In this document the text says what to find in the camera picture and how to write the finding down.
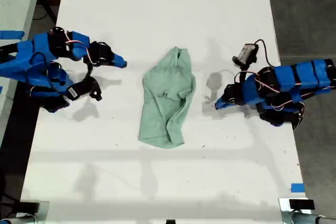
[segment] gray floor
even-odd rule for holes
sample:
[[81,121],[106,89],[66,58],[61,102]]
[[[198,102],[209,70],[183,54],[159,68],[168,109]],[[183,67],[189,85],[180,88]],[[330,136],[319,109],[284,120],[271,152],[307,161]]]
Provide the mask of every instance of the gray floor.
[[[282,65],[336,62],[336,0],[271,0]],[[336,92],[313,97],[295,130],[303,181],[316,213],[336,217]]]

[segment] green cloth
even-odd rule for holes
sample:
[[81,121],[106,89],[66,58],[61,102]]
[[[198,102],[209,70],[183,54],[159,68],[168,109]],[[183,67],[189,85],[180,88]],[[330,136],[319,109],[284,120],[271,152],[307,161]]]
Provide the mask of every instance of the green cloth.
[[161,148],[184,144],[181,127],[196,89],[188,50],[170,50],[145,74],[143,88],[139,140]]

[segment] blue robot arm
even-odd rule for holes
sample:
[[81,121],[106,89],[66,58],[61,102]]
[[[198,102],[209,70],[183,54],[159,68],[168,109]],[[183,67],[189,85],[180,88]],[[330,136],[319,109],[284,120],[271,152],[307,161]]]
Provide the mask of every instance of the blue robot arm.
[[256,45],[244,55],[245,60],[233,57],[233,61],[242,70],[239,82],[235,80],[225,88],[224,94],[215,103],[217,110],[233,105],[255,104],[262,120],[274,126],[291,122],[295,128],[303,119],[304,100],[336,89],[336,67],[331,59],[313,60],[292,66],[271,65],[245,79],[249,65],[256,62],[257,50]]
[[[2,39],[21,39],[22,36],[20,31],[0,31]],[[74,61],[83,59],[88,67],[85,78],[73,83],[55,62],[60,57]],[[106,43],[90,43],[88,36],[60,27],[35,35],[32,40],[0,47],[0,76],[26,83],[29,96],[49,112],[68,106],[64,97],[73,101],[89,93],[97,101],[101,100],[99,84],[90,76],[93,68],[99,66],[125,68],[127,62],[113,53]]]

